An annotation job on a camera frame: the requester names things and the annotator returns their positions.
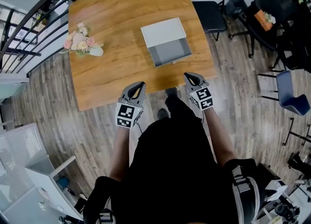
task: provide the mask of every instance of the black shirt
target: black shirt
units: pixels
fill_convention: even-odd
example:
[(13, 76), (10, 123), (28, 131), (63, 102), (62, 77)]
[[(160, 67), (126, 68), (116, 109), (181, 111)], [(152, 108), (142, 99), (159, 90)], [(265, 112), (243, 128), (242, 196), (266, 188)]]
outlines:
[(237, 223), (227, 164), (214, 161), (201, 119), (156, 121), (139, 138), (124, 180), (98, 178), (85, 223), (96, 222), (108, 197), (117, 224)]

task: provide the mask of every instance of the blue chair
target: blue chair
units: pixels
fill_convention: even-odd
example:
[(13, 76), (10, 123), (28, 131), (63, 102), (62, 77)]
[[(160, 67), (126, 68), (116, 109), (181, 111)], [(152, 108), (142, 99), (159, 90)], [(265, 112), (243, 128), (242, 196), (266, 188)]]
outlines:
[(304, 116), (310, 110), (310, 105), (306, 95), (302, 94), (298, 97), (294, 97), (293, 83), (290, 71), (283, 71), (277, 76), (268, 74), (258, 75), (276, 78), (277, 91), (275, 92), (278, 93), (278, 99), (267, 96), (262, 96), (263, 98), (278, 101), (281, 107), (300, 116)]

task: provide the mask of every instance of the trash bin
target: trash bin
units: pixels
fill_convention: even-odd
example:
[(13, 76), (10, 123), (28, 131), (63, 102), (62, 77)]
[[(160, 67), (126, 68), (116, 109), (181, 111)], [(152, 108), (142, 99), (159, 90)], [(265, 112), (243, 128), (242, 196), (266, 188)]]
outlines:
[(225, 5), (225, 15), (236, 19), (247, 8), (244, 0), (229, 0)]

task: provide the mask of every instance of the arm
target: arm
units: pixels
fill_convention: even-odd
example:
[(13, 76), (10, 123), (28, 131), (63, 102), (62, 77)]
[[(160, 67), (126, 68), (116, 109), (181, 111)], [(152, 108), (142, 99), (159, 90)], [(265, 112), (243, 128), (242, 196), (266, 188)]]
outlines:
[(213, 144), (218, 164), (224, 166), (231, 159), (235, 159), (234, 147), (228, 132), (221, 123), (213, 107), (204, 110), (210, 138)]
[(130, 166), (129, 139), (130, 129), (119, 127), (113, 145), (109, 175), (110, 178), (119, 182), (125, 177)]

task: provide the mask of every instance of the flower bouquet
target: flower bouquet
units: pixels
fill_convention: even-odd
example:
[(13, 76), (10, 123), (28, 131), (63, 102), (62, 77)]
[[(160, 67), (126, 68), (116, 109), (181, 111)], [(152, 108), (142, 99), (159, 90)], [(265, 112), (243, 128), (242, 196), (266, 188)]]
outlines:
[(75, 51), (79, 57), (83, 57), (85, 54), (94, 56), (102, 56), (104, 51), (101, 48), (104, 44), (95, 43), (93, 36), (88, 36), (90, 29), (83, 23), (78, 24), (78, 31), (74, 31), (69, 34), (64, 43), (64, 52)]

